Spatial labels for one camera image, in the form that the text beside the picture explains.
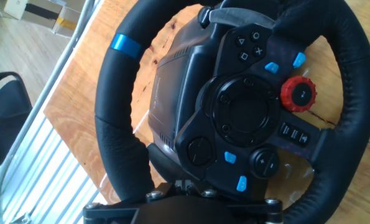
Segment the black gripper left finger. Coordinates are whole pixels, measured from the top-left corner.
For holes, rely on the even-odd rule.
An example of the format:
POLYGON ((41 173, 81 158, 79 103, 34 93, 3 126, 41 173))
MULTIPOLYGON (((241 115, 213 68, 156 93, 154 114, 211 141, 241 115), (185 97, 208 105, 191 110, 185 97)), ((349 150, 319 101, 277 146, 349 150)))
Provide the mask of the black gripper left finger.
POLYGON ((143 205, 185 194, 185 183, 162 183, 154 190, 113 205, 92 202, 83 207, 83 223, 132 223, 143 205))

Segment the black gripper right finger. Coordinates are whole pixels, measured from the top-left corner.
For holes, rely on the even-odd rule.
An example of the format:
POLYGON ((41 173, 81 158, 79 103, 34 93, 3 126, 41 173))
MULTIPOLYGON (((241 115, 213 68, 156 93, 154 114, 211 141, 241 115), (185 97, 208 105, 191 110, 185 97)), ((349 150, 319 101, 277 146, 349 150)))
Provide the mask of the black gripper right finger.
POLYGON ((276 198, 232 198, 201 182, 184 182, 185 217, 190 223, 282 223, 283 205, 276 198))

